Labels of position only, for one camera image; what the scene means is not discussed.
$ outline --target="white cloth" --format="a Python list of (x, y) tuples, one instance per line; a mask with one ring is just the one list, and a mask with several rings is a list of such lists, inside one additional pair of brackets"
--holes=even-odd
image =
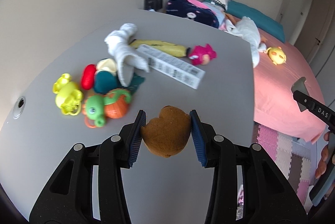
[(134, 67), (149, 72), (145, 58), (140, 57), (133, 47), (128, 45), (131, 36), (137, 32), (137, 26), (125, 23), (119, 30), (114, 30), (106, 38), (108, 53), (114, 57), (118, 65), (118, 78), (123, 87), (128, 87), (134, 74)]
[(238, 28), (236, 28), (235, 25), (232, 24), (232, 22), (229, 19), (226, 19), (224, 21), (224, 27), (225, 27), (225, 32), (234, 35), (236, 37), (242, 37), (242, 34), (239, 32)]
[(258, 28), (254, 21), (248, 17), (243, 17), (235, 27), (238, 33), (242, 34), (241, 38), (250, 43), (252, 64), (255, 68), (259, 64), (259, 52), (266, 50), (266, 45), (261, 43)]

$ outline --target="red toy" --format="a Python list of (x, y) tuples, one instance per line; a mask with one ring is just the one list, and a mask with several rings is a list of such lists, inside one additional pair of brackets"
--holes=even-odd
[(94, 86), (94, 75), (97, 71), (94, 64), (89, 64), (85, 67), (81, 77), (81, 86), (85, 90), (90, 90)]
[(197, 45), (189, 54), (189, 59), (192, 60), (192, 65), (207, 65), (212, 59), (217, 57), (212, 46), (206, 44), (205, 47)]

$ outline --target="gray table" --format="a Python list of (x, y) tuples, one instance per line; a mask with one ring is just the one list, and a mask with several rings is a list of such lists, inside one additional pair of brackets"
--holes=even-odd
[[(109, 57), (103, 42), (106, 35), (126, 22), (138, 26), (135, 38), (188, 47), (210, 43), (218, 58), (202, 66), (206, 74), (197, 90), (157, 71), (139, 71), (146, 80), (134, 95), (129, 113), (109, 120), (104, 128), (89, 129), (82, 114), (61, 114), (54, 103), (52, 85), (65, 72), (80, 82), (86, 65)], [(10, 113), (0, 133), (0, 182), (26, 218), (75, 143), (100, 144), (132, 123), (139, 109), (145, 110), (147, 121), (166, 105), (185, 112), (196, 109), (200, 119), (213, 125), (217, 133), (239, 145), (251, 144), (254, 84), (249, 44), (212, 27), (161, 13), (134, 10), (115, 15), (115, 21), (87, 35), (53, 61), (22, 95), (26, 97), (22, 115), (14, 120)], [(123, 170), (122, 175), (134, 224), (204, 223), (213, 169), (201, 167), (192, 138), (181, 153), (168, 159), (151, 154), (142, 145), (134, 167)], [(94, 216), (98, 218), (96, 181), (94, 173)]]

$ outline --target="barcode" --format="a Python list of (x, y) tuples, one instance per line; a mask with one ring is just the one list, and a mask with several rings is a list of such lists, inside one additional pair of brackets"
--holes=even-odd
[(183, 78), (183, 74), (182, 74), (181, 72), (178, 72), (178, 71), (177, 71), (177, 75), (176, 75), (175, 78), (178, 79), (178, 80), (182, 80), (182, 78)]
[(151, 67), (155, 67), (156, 66), (155, 60), (153, 58), (149, 58), (148, 63), (149, 63), (149, 66), (151, 66)]
[(198, 75), (199, 72), (200, 72), (199, 70), (194, 69), (194, 68), (192, 68), (192, 69), (190, 70), (190, 73), (191, 73), (192, 75)]
[(187, 75), (185, 75), (184, 82), (187, 85), (193, 85), (193, 79), (189, 78)]
[(166, 66), (166, 67), (165, 67), (165, 72), (166, 72), (167, 74), (170, 74), (170, 67)]

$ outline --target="teal pillow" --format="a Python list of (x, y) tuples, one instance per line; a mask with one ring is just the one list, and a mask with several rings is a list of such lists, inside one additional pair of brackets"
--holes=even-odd
[(280, 40), (282, 43), (285, 43), (285, 34), (283, 26), (271, 19), (270, 17), (264, 15), (262, 12), (248, 7), (247, 5), (235, 2), (230, 0), (228, 2), (228, 9), (226, 13), (231, 14), (237, 18), (242, 18), (243, 16), (249, 17), (252, 19), (256, 26), (270, 35), (274, 36), (276, 39)]

